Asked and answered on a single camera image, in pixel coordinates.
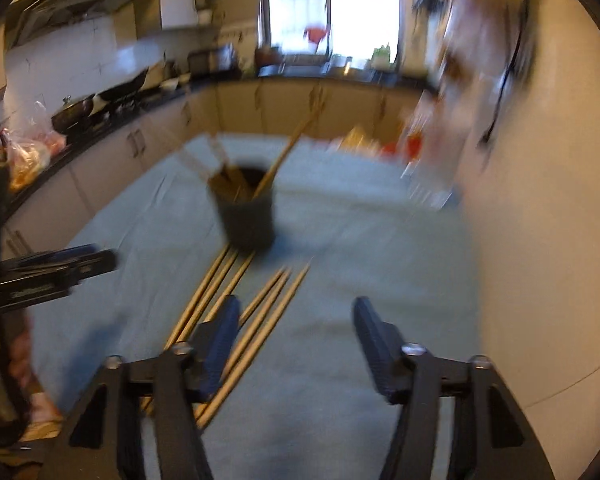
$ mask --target black cable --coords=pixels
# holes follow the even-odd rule
[[[498,101],[496,102],[495,111],[493,113],[493,121],[491,125],[487,128],[487,130],[482,134],[480,141],[478,142],[479,146],[486,146],[493,135],[493,131],[496,127],[496,123],[498,122],[498,116],[500,115],[500,107],[502,106],[502,98],[504,96],[504,91],[507,88],[507,82],[509,81],[509,76],[513,72],[516,67],[516,63],[518,61],[518,55],[520,54],[520,45],[522,44],[522,35],[526,29],[526,22],[528,20],[529,13],[529,0],[525,0],[522,8],[522,12],[520,13],[520,31],[518,32],[518,40],[516,41],[516,49],[513,51],[513,56],[511,56],[511,61],[507,66],[507,70],[504,73],[504,78],[502,79],[502,86],[500,86],[500,94],[498,95]]]

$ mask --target range hood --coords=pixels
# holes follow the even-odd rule
[[[58,28],[115,12],[131,0],[37,0],[20,15],[10,46],[19,46]]]

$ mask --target metal screw head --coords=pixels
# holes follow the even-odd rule
[[[189,346],[189,343],[182,341],[173,345],[171,351],[176,355],[186,355],[191,352],[191,346]]]
[[[471,359],[474,368],[478,370],[488,370],[493,366],[491,363],[491,359],[489,359],[486,355],[477,355]]]
[[[424,354],[426,351],[427,349],[418,343],[405,343],[402,345],[402,353],[405,355],[419,356]]]
[[[122,357],[119,355],[112,355],[104,359],[104,365],[109,370],[117,370],[122,366]]]

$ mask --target white tile backsplash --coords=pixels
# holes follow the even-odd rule
[[[212,31],[194,28],[136,41],[133,16],[128,6],[115,18],[105,16],[63,27],[9,50],[0,124],[7,120],[11,128],[22,127],[37,100],[53,114],[65,96],[76,98],[124,82],[160,61],[164,53],[186,70],[187,54],[210,48],[215,41]]]

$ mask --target black cup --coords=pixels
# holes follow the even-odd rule
[[[240,165],[245,180],[253,190],[266,174],[256,166]],[[221,186],[214,183],[224,179],[219,173],[209,181],[209,191],[214,197],[224,234],[229,245],[240,253],[268,250],[276,238],[273,227],[273,185],[248,202],[234,202],[231,197],[219,192]]]

